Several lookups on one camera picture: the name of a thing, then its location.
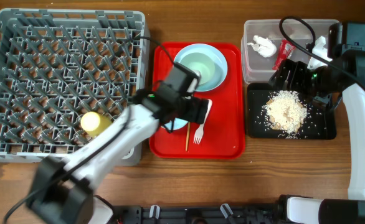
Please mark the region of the pale blue bowl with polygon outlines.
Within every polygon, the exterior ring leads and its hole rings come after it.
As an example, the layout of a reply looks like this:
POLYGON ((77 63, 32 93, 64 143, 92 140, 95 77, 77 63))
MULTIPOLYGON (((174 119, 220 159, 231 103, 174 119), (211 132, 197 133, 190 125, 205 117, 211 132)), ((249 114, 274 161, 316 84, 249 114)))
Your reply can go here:
POLYGON ((167 128, 168 130, 175 131, 185 127, 185 125, 187 124, 188 122, 186 120, 175 118, 173 121, 166 123, 164 127, 167 128))

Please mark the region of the red snack wrapper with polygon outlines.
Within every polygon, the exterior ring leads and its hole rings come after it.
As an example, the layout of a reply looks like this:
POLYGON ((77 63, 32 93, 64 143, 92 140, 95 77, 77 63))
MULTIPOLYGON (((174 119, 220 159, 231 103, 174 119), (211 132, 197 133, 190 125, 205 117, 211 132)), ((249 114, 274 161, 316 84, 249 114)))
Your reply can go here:
POLYGON ((272 69, 277 70, 284 60, 291 57, 294 50, 295 46, 286 39, 283 39, 280 43, 278 56, 272 69))

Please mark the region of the white tissue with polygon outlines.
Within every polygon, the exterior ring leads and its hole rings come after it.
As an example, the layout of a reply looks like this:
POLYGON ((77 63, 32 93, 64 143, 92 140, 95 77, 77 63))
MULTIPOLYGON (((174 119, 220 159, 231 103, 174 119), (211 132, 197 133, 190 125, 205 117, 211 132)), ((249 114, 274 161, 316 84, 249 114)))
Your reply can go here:
POLYGON ((271 40, 258 35, 255 35, 253 41, 248 42, 247 45, 251 46, 254 51, 264 58, 273 56, 277 51, 276 45, 271 40))

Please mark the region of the pale green bowl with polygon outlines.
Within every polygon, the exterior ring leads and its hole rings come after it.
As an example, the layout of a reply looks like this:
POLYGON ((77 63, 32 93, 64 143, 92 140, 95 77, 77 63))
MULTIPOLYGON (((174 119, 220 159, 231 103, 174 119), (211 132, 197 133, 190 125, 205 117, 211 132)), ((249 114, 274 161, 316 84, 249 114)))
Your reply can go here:
POLYGON ((199 85, 207 83, 214 76, 215 63, 206 54, 200 52, 189 53, 183 56, 179 63, 201 76, 199 85))

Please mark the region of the yellow plastic cup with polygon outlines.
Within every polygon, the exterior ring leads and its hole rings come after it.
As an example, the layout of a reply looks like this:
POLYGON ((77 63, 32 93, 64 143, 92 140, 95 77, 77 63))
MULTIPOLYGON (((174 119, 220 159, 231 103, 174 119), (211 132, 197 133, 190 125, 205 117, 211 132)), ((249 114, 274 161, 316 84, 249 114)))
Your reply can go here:
POLYGON ((101 134, 111 124, 112 121, 108 117, 93 111, 85 113, 80 120, 82 129, 93 138, 101 134))

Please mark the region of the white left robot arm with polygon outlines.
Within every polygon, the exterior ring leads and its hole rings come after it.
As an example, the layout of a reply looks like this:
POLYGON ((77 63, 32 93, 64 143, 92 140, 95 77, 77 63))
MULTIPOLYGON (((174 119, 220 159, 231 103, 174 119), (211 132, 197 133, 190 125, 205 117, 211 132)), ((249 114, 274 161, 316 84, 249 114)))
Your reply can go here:
POLYGON ((202 124, 208 100, 195 98, 202 72, 175 62, 155 90, 140 89, 133 104, 101 134, 63 158, 45 157, 26 207, 46 223, 110 223, 114 211, 95 192, 105 176, 160 126, 180 118, 202 124))

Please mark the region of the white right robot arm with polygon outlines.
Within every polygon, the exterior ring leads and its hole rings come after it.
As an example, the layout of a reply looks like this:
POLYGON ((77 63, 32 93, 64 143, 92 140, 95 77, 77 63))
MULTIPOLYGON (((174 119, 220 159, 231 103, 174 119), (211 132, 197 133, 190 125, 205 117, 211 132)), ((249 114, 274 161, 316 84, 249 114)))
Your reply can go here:
POLYGON ((348 199, 315 199, 281 195, 277 220, 288 223, 365 223, 365 23, 339 22, 329 27, 328 59, 313 46, 297 49, 324 66, 284 60, 269 79, 276 90, 295 90, 312 98, 339 92, 346 107, 351 144, 348 199))

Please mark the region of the rice food waste pile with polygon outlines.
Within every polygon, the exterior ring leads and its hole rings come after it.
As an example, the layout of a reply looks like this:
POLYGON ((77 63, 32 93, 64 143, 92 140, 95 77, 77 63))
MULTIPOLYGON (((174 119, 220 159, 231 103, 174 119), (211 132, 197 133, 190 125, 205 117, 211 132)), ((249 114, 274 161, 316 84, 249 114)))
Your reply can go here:
POLYGON ((307 104, 297 91, 271 91, 268 101, 262 106, 265 124, 269 129, 296 135, 308 116, 307 104))

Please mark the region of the black food waste tray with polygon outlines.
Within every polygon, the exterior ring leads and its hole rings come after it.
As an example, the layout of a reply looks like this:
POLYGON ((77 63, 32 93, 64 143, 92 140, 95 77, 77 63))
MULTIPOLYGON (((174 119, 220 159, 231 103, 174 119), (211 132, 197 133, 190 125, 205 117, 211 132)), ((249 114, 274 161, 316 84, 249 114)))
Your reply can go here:
POLYGON ((315 106, 306 101, 302 94, 298 95, 302 104, 306 105, 308 115, 296 134, 288 134, 282 130, 272 129, 264 106, 276 91, 267 83, 251 83, 247 87, 247 134, 252 138, 274 139, 334 139, 336 124, 334 112, 315 106))

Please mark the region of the grey dishwasher rack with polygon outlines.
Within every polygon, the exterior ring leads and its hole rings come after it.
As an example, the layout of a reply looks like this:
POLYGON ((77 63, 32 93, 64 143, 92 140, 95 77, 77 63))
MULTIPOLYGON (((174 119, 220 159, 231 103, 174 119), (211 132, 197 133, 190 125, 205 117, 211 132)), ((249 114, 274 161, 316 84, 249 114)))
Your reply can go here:
POLYGON ((0 11, 0 162, 65 157, 90 142, 80 120, 109 119, 145 86, 140 11, 0 11))

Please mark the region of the wooden chopstick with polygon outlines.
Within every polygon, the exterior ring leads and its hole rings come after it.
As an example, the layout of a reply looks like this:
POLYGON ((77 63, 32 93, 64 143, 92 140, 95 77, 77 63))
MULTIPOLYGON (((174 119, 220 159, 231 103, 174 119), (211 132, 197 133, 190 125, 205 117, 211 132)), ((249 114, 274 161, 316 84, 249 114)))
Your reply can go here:
POLYGON ((189 147, 189 137, 190 137, 190 128, 191 128, 191 123, 190 123, 190 122, 188 122, 188 123, 187 123, 187 133, 186 133, 185 152, 188 152, 188 147, 189 147))

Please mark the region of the white plastic fork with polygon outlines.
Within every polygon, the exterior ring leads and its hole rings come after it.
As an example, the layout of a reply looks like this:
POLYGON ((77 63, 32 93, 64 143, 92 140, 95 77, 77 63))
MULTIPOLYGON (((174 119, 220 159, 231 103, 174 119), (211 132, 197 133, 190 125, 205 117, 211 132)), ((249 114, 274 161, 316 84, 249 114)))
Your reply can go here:
POLYGON ((212 100, 208 100, 207 111, 206 111, 206 115, 204 117, 204 122, 199 125, 199 127, 196 129, 196 132, 194 134, 194 144, 201 143, 202 137, 204 135, 204 125, 206 123, 206 120, 210 113, 211 108, 212 108, 212 100))

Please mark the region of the clear plastic bin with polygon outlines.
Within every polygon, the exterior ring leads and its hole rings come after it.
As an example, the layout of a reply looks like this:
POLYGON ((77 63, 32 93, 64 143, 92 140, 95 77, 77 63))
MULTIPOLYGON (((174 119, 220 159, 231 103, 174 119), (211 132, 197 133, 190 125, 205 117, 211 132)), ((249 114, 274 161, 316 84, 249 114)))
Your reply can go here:
MULTIPOLYGON (((304 19, 304 21, 313 28, 316 38, 320 36, 326 38, 324 48, 327 49, 329 27, 339 21, 336 19, 304 19)), ((247 20, 245 22, 244 34, 241 39, 242 71, 245 83, 268 82, 275 73, 276 70, 272 68, 278 58, 280 42, 285 39, 280 33, 279 22, 280 19, 247 20), (253 40, 255 35, 270 40, 277 47, 277 52, 271 57, 265 58, 254 51, 248 43, 255 43, 253 40)), ((298 21, 292 19, 284 21, 283 29, 291 39, 302 47, 312 42, 310 31, 298 21)), ((290 59, 308 64, 310 56, 295 49, 290 59)))

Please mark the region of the red plastic tray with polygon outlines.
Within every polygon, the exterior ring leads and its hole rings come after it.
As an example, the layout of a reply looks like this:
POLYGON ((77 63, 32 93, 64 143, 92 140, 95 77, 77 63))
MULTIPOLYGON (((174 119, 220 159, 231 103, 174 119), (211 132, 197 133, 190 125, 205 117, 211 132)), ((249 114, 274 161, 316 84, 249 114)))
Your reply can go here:
POLYGON ((185 152, 187 126, 169 134, 160 127, 149 139, 151 151, 162 158, 235 159, 245 149, 244 103, 240 50, 229 43, 208 43, 227 60, 225 80, 216 89, 196 92, 195 97, 212 100, 200 144, 194 144, 199 127, 191 123, 188 152, 185 152))

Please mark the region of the white round plate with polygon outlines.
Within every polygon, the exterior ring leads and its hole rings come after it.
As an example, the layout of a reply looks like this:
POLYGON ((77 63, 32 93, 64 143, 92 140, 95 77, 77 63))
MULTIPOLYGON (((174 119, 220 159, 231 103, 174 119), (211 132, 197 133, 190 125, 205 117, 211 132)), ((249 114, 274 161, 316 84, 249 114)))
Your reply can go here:
POLYGON ((228 72, 227 60, 224 55, 211 45, 191 44, 180 50, 175 56, 174 61, 179 63, 183 56, 193 52, 206 54, 215 63, 215 72, 212 79, 203 85, 198 85, 196 91, 204 92, 217 88, 225 80, 228 72))

